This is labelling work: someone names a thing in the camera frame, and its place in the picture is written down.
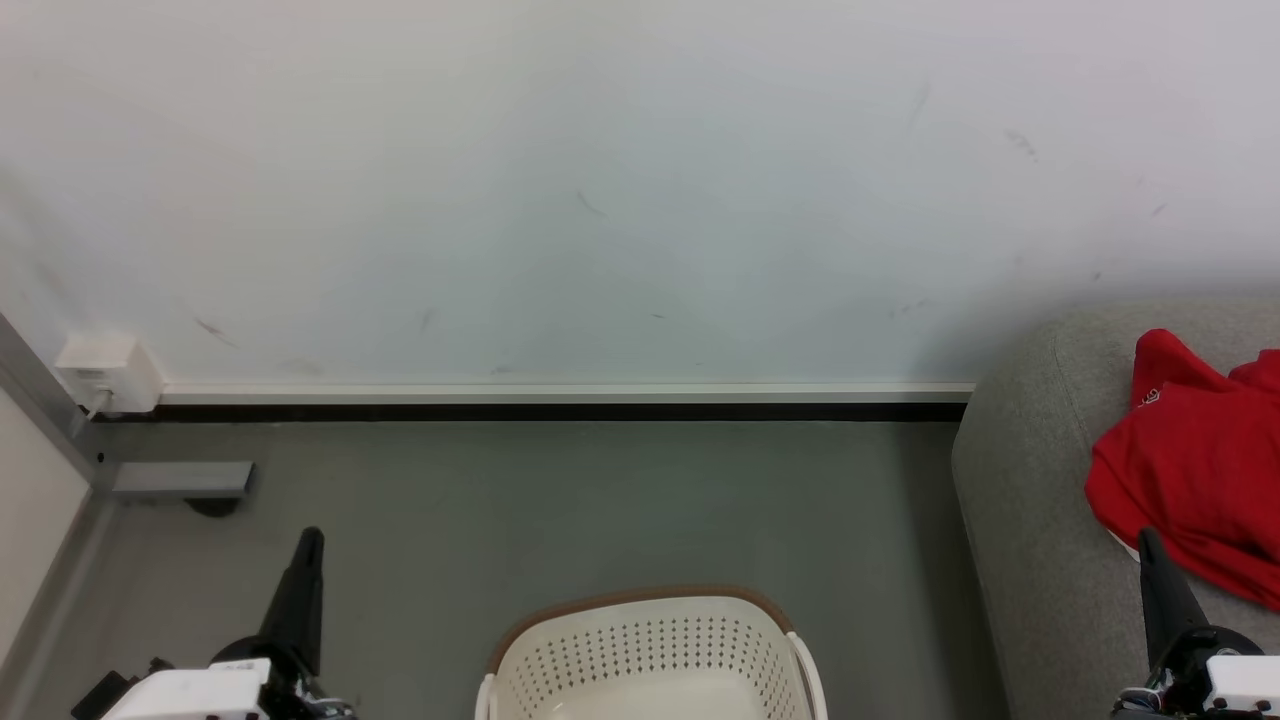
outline red cloth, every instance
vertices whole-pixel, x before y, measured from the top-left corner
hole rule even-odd
[[[1084,495],[1130,547],[1280,611],[1280,350],[1222,377],[1172,333],[1138,340],[1129,414],[1093,446]]]

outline baseboard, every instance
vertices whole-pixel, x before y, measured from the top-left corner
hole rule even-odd
[[[403,423],[833,420],[957,423],[963,402],[612,402],[489,405],[161,405],[152,413],[99,415],[95,423]]]
[[[170,383],[161,405],[696,405],[966,402],[973,383],[234,384]]]

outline basket rim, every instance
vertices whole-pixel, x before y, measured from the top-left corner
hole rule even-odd
[[[782,634],[795,632],[795,628],[791,625],[791,620],[787,619],[786,614],[782,612],[782,609],[778,607],[776,602],[760,592],[744,588],[741,585],[662,585],[655,588],[637,588],[562,602],[559,605],[544,607],[531,615],[526,615],[518,623],[512,625],[512,628],[502,635],[502,639],[498,641],[498,646],[489,657],[489,666],[485,671],[490,675],[497,675],[498,669],[502,666],[502,659],[507,656],[507,651],[511,650],[511,646],[515,644],[516,639],[525,634],[526,630],[540,623],[563,618],[566,615],[573,615],[575,612],[599,610],[613,605],[628,605],[632,602],[672,600],[681,597],[731,597],[735,600],[742,600],[763,610],[769,619],[777,624],[778,629],[782,630]]]

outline white laundry basket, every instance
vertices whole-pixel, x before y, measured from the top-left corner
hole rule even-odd
[[[751,591],[635,591],[538,612],[498,644],[476,720],[827,720],[809,650]]]

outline wall outlet box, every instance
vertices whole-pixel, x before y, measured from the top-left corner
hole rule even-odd
[[[111,401],[102,409],[106,413],[150,413],[164,389],[155,363],[129,336],[73,334],[54,368],[72,400],[84,407],[92,406],[100,391],[111,391]]]

